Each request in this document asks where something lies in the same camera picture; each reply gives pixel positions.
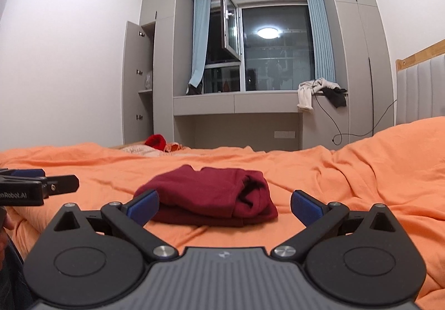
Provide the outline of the person left hand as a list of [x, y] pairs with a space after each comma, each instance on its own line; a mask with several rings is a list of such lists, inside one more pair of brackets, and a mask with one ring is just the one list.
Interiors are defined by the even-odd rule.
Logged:
[[14, 230], [14, 221], [10, 218], [9, 215], [6, 215], [3, 223], [1, 224], [1, 233], [0, 233], [0, 260], [4, 261], [5, 249], [8, 246], [9, 239], [7, 231]]

